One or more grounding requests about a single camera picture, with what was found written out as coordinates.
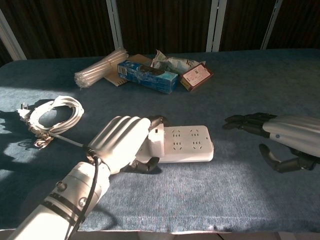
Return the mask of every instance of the white power strip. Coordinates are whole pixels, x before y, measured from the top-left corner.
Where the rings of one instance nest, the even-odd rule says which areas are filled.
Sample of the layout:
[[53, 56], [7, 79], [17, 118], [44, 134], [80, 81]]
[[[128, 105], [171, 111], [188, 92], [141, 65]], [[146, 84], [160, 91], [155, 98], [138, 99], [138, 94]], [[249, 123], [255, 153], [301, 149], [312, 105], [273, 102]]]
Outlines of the white power strip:
[[149, 133], [136, 154], [143, 163], [151, 157], [159, 157], [159, 163], [209, 162], [214, 157], [214, 144], [206, 126], [160, 125]]

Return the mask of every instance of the table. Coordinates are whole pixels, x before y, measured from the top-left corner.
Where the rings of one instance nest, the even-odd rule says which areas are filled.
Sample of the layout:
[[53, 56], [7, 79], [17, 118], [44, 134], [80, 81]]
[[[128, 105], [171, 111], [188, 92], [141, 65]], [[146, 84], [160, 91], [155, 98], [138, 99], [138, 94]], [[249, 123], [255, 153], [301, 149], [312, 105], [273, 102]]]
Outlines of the table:
[[[16, 228], [85, 153], [54, 140], [33, 148], [34, 135], [15, 112], [59, 95], [84, 108], [63, 136], [90, 140], [115, 116], [164, 115], [173, 126], [205, 125], [214, 142], [211, 162], [161, 164], [161, 174], [119, 173], [81, 230], [153, 232], [320, 232], [320, 167], [280, 174], [262, 159], [278, 143], [240, 130], [223, 130], [235, 114], [265, 112], [320, 118], [320, 50], [269, 49], [170, 54], [206, 61], [214, 76], [193, 92], [178, 85], [167, 95], [134, 83], [115, 87], [102, 79], [79, 89], [74, 73], [102, 57], [15, 61], [0, 68], [0, 229]], [[42, 123], [66, 120], [61, 107]]]

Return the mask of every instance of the power outlet socket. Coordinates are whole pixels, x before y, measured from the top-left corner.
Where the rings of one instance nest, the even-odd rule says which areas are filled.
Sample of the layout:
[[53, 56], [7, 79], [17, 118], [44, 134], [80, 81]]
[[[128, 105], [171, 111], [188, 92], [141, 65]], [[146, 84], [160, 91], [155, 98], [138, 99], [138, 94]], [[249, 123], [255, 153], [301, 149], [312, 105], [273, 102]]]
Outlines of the power outlet socket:
[[164, 156], [151, 156], [148, 144], [149, 141], [144, 141], [136, 154], [143, 163], [151, 157], [160, 157], [160, 163], [208, 162], [214, 157], [214, 144], [203, 125], [165, 127]]

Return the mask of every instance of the robotic hand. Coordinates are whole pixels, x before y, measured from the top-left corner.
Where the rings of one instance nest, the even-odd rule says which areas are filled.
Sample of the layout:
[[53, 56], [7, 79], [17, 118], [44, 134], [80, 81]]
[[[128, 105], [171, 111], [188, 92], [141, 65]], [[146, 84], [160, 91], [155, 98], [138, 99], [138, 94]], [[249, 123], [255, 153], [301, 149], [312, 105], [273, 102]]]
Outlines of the robotic hand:
[[149, 132], [166, 122], [162, 116], [115, 117], [88, 146], [83, 146], [90, 163], [79, 162], [57, 182], [52, 192], [8, 240], [67, 240], [72, 237], [107, 192], [110, 175], [149, 173], [157, 166], [158, 157], [141, 163], [135, 155]]
[[225, 121], [225, 130], [245, 130], [287, 146], [296, 157], [280, 161], [265, 144], [259, 145], [266, 163], [279, 173], [313, 170], [316, 164], [320, 164], [320, 119], [257, 112], [244, 116], [233, 115]]

